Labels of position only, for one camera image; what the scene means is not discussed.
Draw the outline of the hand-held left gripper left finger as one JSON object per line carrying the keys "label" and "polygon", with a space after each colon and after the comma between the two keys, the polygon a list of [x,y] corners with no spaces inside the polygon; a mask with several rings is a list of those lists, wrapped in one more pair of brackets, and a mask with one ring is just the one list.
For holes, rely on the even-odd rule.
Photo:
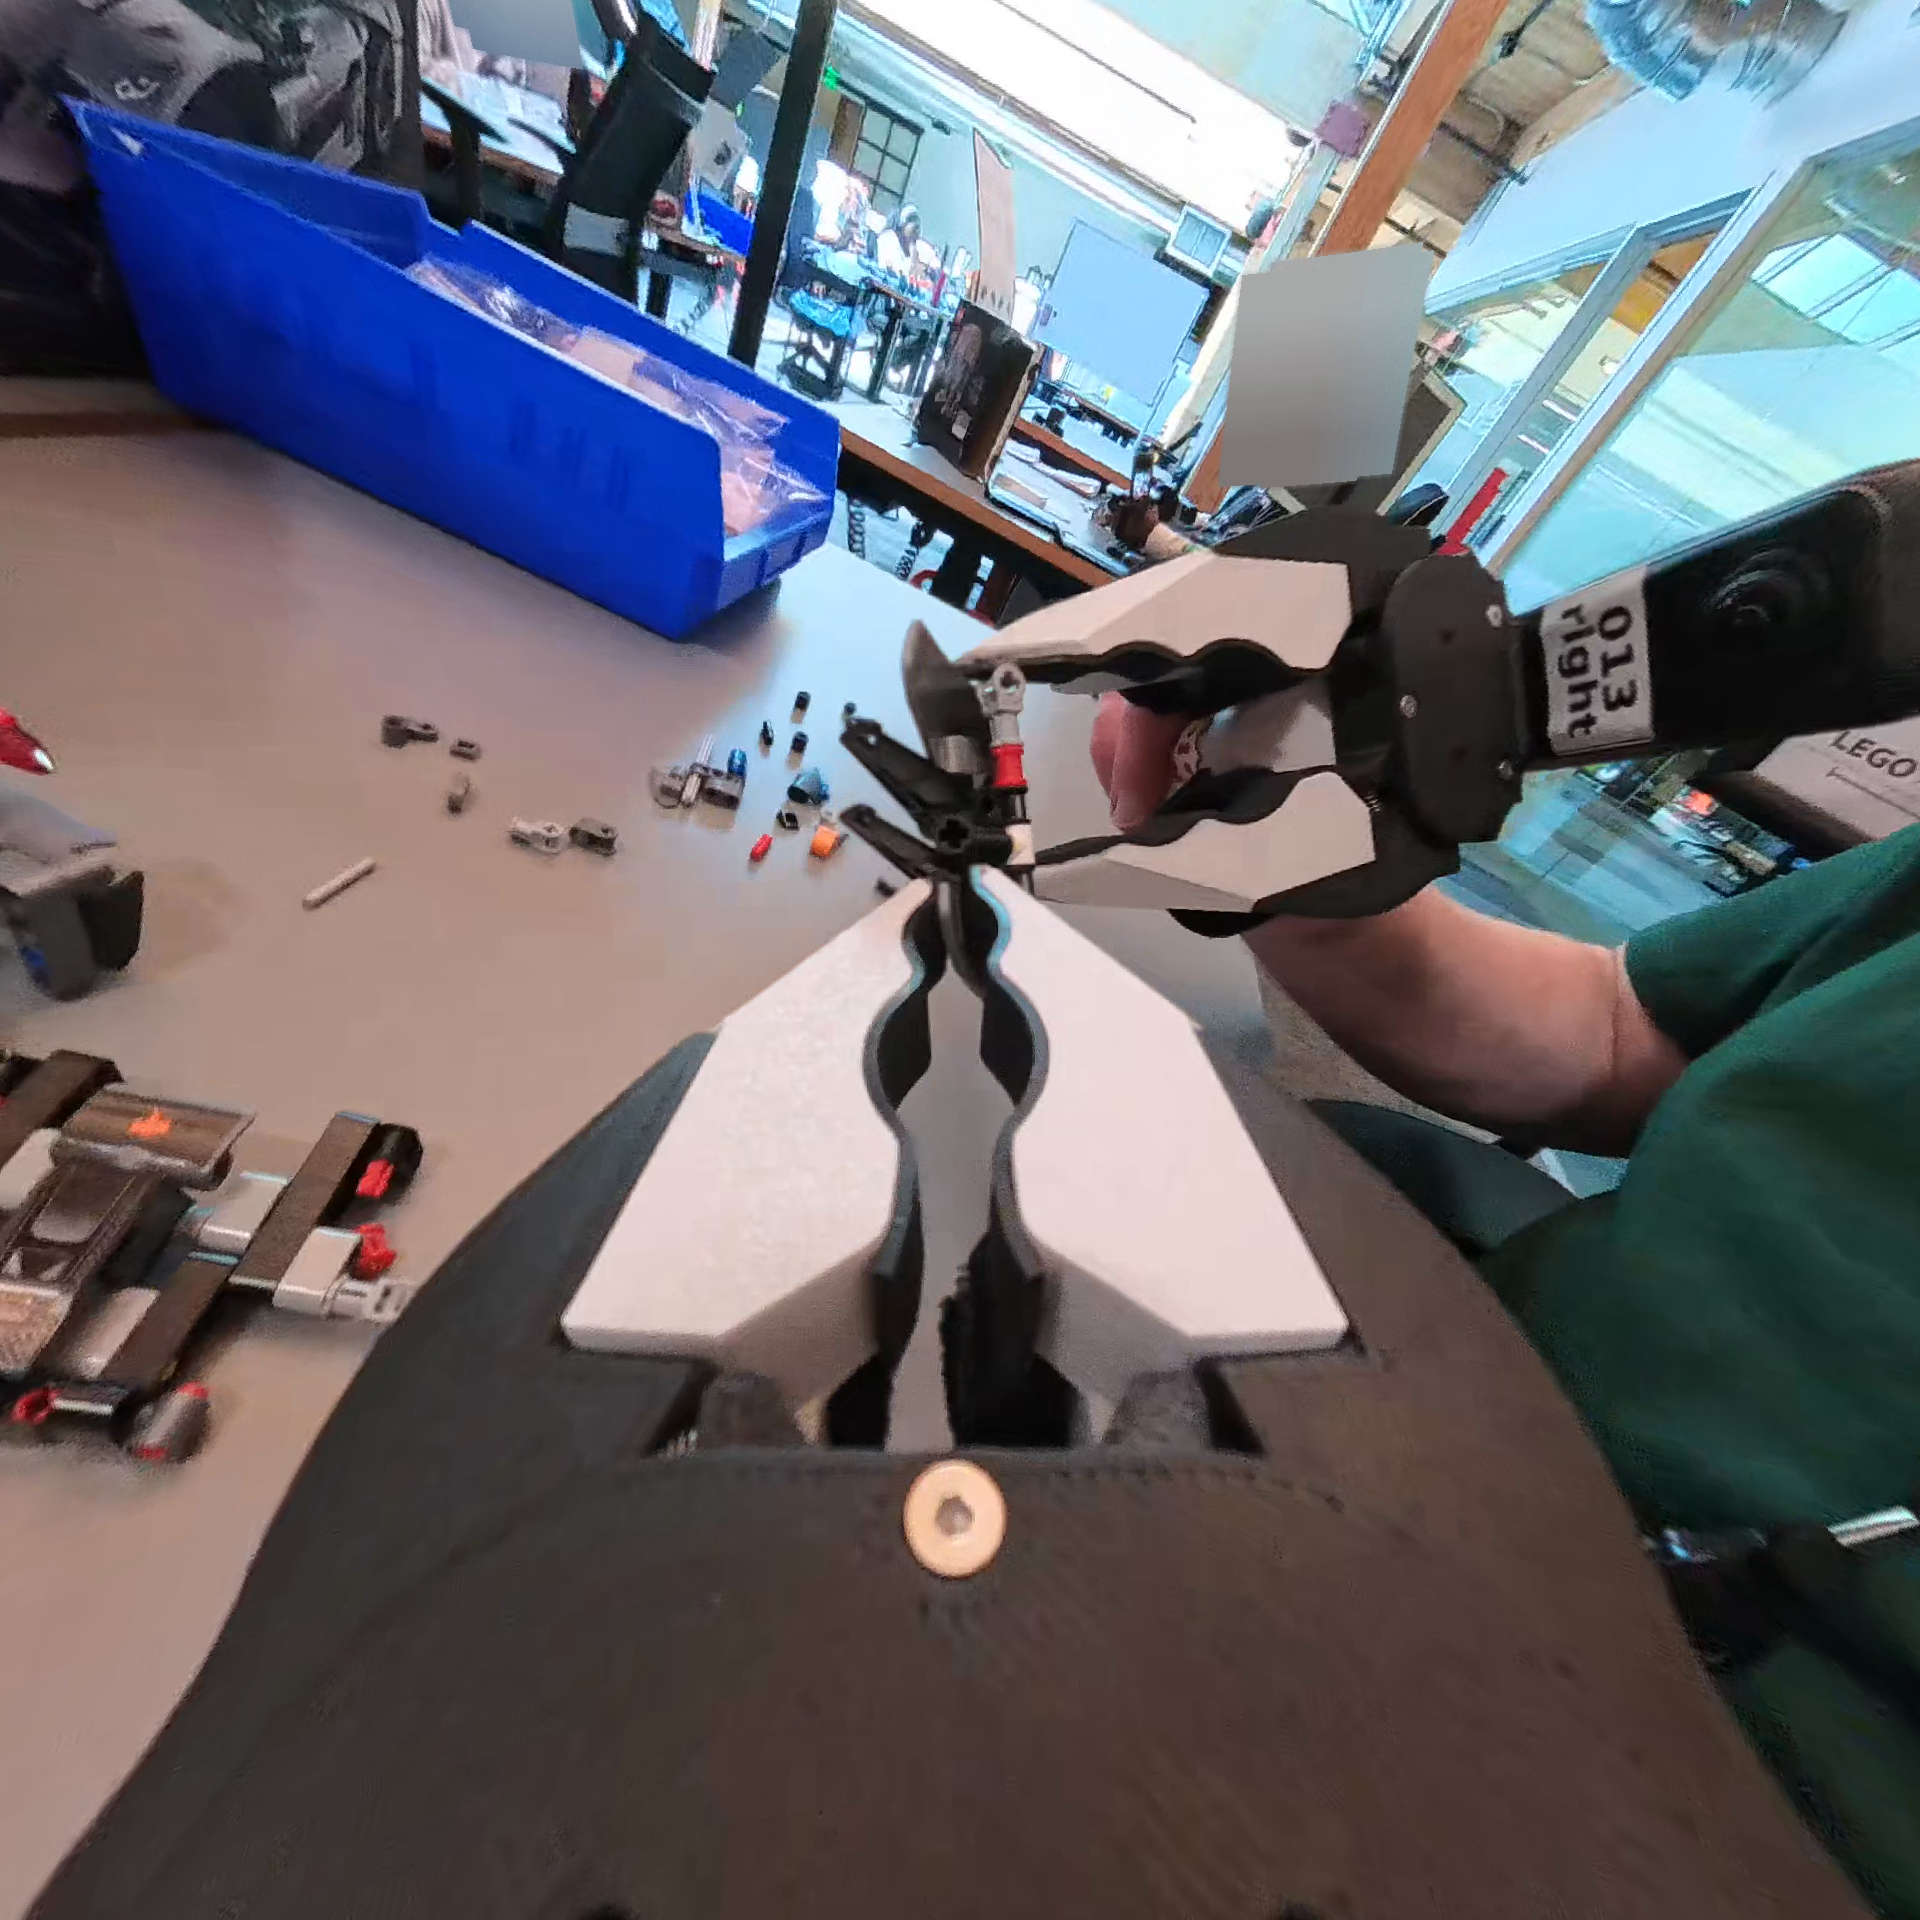
{"label": "hand-held left gripper left finger", "polygon": [[944,965],[908,880],[712,1030],[563,1310],[574,1351],[755,1376],[830,1447],[888,1447],[923,1284],[900,1105]]}

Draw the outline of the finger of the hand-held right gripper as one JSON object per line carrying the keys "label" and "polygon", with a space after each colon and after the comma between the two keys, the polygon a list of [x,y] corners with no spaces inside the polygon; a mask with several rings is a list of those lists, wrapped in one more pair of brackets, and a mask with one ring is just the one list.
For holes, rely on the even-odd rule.
{"label": "finger of the hand-held right gripper", "polygon": [[1374,814],[1340,773],[1238,768],[1133,831],[1041,853],[1030,888],[1054,904],[1252,913],[1374,856]]}
{"label": "finger of the hand-held right gripper", "polygon": [[1196,552],[1025,614],[955,657],[974,681],[1144,702],[1252,702],[1326,669],[1353,624],[1334,563]]}

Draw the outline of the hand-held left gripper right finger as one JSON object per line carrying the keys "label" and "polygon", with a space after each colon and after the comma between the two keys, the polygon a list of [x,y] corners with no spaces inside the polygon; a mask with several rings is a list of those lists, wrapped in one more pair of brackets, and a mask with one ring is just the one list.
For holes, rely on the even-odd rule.
{"label": "hand-held left gripper right finger", "polygon": [[944,912],[1011,1101],[944,1308],[954,1440],[1067,1447],[1139,1383],[1342,1347],[1352,1318],[1196,1022],[1001,871]]}

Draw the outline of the metal axle with red bush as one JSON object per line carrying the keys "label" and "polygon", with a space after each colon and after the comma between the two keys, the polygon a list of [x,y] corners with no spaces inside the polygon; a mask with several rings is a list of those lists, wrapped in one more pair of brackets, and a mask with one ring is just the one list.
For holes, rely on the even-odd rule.
{"label": "metal axle with red bush", "polygon": [[1006,839],[1004,863],[1028,875],[1035,863],[1035,835],[1026,805],[1025,774],[1025,671],[1016,662],[996,662],[976,683],[976,700],[987,727],[987,773],[980,812]]}

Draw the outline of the grey black lego subassembly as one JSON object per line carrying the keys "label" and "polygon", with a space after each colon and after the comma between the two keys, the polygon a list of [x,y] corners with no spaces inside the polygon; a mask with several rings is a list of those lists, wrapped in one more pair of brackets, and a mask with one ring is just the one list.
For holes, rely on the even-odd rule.
{"label": "grey black lego subassembly", "polygon": [[1016,849],[990,773],[994,739],[980,702],[986,686],[948,657],[918,616],[905,628],[900,686],[918,747],[856,708],[846,712],[840,740],[913,825],[898,828],[856,801],[842,805],[840,819],[900,875],[929,880],[942,913],[958,926],[962,880],[974,871],[1006,871]]}

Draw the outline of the person's right forearm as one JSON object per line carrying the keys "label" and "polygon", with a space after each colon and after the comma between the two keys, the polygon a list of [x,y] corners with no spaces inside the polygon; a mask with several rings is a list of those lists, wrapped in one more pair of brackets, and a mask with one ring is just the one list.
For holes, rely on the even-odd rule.
{"label": "person's right forearm", "polygon": [[1690,1067],[1620,948],[1435,887],[1372,918],[1274,918],[1243,942],[1372,1077],[1513,1143],[1624,1159]]}

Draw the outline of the black grey lego module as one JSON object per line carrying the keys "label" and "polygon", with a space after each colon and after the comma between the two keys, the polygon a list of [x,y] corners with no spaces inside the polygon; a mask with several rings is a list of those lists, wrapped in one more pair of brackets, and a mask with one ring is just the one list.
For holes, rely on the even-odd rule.
{"label": "black grey lego module", "polygon": [[251,1125],[134,1089],[107,1059],[5,1048],[6,1444],[86,1435],[188,1460],[210,1424],[192,1361],[229,1308],[379,1327],[410,1305],[392,1215],[425,1163],[419,1132],[339,1110],[278,1174],[243,1163]]}

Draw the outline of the partly built lego car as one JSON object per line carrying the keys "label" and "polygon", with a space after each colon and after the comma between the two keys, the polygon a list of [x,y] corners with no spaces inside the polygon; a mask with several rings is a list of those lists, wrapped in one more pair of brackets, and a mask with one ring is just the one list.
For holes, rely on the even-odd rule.
{"label": "partly built lego car", "polygon": [[30,790],[58,761],[2,710],[2,920],[33,985],[75,1000],[126,973],[146,920],[146,877],[116,862],[116,836]]}

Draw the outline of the car printed lego box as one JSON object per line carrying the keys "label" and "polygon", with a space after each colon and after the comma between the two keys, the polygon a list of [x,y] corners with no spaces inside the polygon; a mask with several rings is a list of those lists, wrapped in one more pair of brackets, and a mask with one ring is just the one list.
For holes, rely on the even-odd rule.
{"label": "car printed lego box", "polygon": [[413,1],[5,1],[2,372],[145,369],[67,101],[419,185],[419,79]]}

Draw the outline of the person's right hand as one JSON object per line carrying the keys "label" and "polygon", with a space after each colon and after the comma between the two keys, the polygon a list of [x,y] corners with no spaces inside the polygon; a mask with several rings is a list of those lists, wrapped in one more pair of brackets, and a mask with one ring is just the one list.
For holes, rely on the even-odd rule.
{"label": "person's right hand", "polygon": [[1157,712],[1116,691],[1101,695],[1091,757],[1116,831],[1139,831],[1203,769],[1210,732],[1204,716]]}

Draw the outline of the grey computer monitor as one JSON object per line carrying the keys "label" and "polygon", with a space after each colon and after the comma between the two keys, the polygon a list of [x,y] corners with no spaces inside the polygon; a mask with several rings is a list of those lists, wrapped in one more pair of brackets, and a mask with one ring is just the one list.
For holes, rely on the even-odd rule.
{"label": "grey computer monitor", "polygon": [[1402,421],[1396,481],[1387,496],[1390,507],[1421,484],[1421,471],[1465,411],[1468,403],[1438,369],[1427,367],[1412,376]]}

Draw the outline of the wooden desk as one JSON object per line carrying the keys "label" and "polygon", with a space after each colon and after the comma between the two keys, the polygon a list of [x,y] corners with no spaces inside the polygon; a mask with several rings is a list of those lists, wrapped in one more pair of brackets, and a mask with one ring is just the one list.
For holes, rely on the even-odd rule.
{"label": "wooden desk", "polygon": [[1139,572],[1097,551],[1086,511],[1049,529],[1001,507],[978,481],[915,438],[909,421],[882,403],[840,400],[836,486],[875,515],[898,511],[946,536],[931,595],[1001,627],[1044,604]]}

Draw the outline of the white board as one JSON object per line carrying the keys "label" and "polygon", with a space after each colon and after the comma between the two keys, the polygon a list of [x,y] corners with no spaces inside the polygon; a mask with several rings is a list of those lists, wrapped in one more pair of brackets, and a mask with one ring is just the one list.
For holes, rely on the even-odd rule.
{"label": "white board", "polygon": [[1161,395],[1206,297],[1198,279],[1077,220],[1038,300],[1030,337],[1097,387],[1147,405]]}

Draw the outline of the dark printed box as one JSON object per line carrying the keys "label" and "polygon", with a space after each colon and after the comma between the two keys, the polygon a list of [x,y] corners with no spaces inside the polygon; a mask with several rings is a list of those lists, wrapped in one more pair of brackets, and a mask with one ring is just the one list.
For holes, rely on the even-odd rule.
{"label": "dark printed box", "polygon": [[1041,367],[1041,344],[990,308],[955,305],[915,417],[915,444],[987,481]]}

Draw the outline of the framed black white sign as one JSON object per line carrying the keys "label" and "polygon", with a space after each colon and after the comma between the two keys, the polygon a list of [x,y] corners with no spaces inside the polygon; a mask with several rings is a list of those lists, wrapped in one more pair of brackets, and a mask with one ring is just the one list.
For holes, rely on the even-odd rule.
{"label": "framed black white sign", "polygon": [[1750,776],[1803,831],[1840,846],[1918,825],[1918,720],[1790,735]]}

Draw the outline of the pile of clear plastic bags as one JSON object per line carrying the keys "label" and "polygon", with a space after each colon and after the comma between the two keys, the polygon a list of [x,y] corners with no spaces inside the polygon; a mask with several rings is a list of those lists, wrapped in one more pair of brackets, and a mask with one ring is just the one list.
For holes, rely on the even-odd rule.
{"label": "pile of clear plastic bags", "polygon": [[660,352],[624,343],[601,326],[569,323],[502,279],[432,256],[412,264],[408,273],[437,297],[461,304],[635,392],[662,415],[702,430],[717,446],[729,536],[828,502],[828,494],[777,449],[784,417],[770,405],[725,387],[717,376],[683,369]]}

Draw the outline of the black pole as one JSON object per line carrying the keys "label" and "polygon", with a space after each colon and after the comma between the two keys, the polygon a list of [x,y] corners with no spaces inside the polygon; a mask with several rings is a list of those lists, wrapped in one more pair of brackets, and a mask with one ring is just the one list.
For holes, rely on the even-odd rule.
{"label": "black pole", "polygon": [[755,372],[777,288],[788,220],[801,189],[808,129],[826,78],[836,1],[797,1],[784,60],[770,155],[758,182],[753,245],[736,289],[729,358]]}

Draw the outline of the person's green shirt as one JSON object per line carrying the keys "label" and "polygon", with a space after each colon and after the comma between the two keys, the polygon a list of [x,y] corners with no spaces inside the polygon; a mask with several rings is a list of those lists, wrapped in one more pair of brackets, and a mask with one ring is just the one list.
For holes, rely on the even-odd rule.
{"label": "person's green shirt", "polygon": [[1688,1054],[1617,1188],[1478,1271],[1651,1533],[1739,1536],[1718,1692],[1880,1916],[1918,1912],[1918,835],[1624,948]]}

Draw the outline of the black office chair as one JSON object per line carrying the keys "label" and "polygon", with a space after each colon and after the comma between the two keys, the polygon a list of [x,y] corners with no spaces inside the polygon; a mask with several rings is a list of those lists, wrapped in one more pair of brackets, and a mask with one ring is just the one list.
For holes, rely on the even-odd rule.
{"label": "black office chair", "polygon": [[626,304],[654,193],[705,117],[713,72],[642,13],[546,198],[538,249]]}

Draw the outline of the blue plastic bin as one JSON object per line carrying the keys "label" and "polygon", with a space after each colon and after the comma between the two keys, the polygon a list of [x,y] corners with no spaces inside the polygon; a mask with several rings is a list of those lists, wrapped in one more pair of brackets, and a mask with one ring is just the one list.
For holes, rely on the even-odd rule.
{"label": "blue plastic bin", "polygon": [[[822,406],[496,230],[440,223],[419,191],[64,104],[153,383],[188,413],[673,640],[828,541]],[[726,535],[702,430],[412,281],[430,256],[770,405],[828,502]]]}

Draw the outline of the wooden post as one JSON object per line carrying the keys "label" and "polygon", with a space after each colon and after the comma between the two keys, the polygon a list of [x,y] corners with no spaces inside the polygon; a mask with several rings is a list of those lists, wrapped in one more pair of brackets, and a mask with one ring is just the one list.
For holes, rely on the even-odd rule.
{"label": "wooden post", "polygon": [[1497,33],[1505,1],[1446,1],[1378,118],[1310,256],[1365,251]]}

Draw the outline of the silver air duct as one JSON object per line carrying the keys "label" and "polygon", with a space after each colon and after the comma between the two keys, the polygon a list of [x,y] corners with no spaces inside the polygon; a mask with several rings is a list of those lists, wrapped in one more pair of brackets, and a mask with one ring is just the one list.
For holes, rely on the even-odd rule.
{"label": "silver air duct", "polygon": [[1778,102],[1849,20],[1820,1],[1585,1],[1582,12],[1609,67],[1668,101],[1721,81]]}

